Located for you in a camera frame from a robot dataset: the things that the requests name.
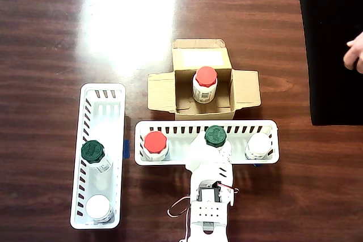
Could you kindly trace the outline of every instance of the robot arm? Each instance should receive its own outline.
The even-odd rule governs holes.
[[[186,169],[192,172],[190,237],[183,242],[227,242],[227,206],[233,205],[231,144],[208,146],[201,132],[190,145]]]

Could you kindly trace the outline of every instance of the bottle cap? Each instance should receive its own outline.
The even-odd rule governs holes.
[[[270,151],[271,139],[265,133],[255,133],[250,140],[248,140],[247,146],[251,152],[257,156],[262,156]]]
[[[109,208],[109,200],[104,195],[94,195],[86,203],[86,213],[94,219],[107,216]]]
[[[195,80],[200,86],[210,87],[217,81],[217,72],[209,66],[203,66],[197,70]]]
[[[166,136],[161,131],[152,131],[145,137],[143,146],[149,153],[159,154],[166,148],[166,141]]]
[[[105,156],[104,147],[96,140],[87,141],[82,145],[81,155],[90,164],[99,163]]]
[[[225,130],[217,125],[210,126],[205,132],[205,142],[212,147],[221,147],[225,144],[227,134]]]

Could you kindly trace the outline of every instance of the wood grain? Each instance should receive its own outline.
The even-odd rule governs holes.
[[[177,38],[222,38],[235,69],[258,70],[262,106],[236,118],[279,126],[281,160],[234,167],[230,241],[363,241],[363,128],[313,127],[298,0],[0,0],[0,241],[179,241],[166,209],[189,191],[183,167],[124,162],[122,220],[69,224],[79,89],[125,85],[133,144],[147,75],[171,71]]]

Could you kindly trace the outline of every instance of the finger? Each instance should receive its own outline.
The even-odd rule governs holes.
[[[363,74],[363,52],[359,56],[359,60],[357,62],[357,71]]]
[[[344,55],[343,61],[346,68],[352,70],[354,69],[354,64],[359,56],[358,51],[355,48],[350,48]]]
[[[350,48],[354,45],[354,40],[347,42],[347,46]]]
[[[356,40],[358,40],[358,39],[360,39],[362,37],[363,37],[363,32],[361,32],[361,34],[359,34],[354,40],[356,41]]]

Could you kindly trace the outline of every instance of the open cardboard box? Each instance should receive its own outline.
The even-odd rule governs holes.
[[[234,70],[225,42],[220,39],[175,40],[173,72],[150,74],[147,107],[175,114],[176,120],[230,120],[236,110],[261,105],[257,71]],[[213,101],[200,104],[193,98],[192,79],[202,66],[218,73]]]

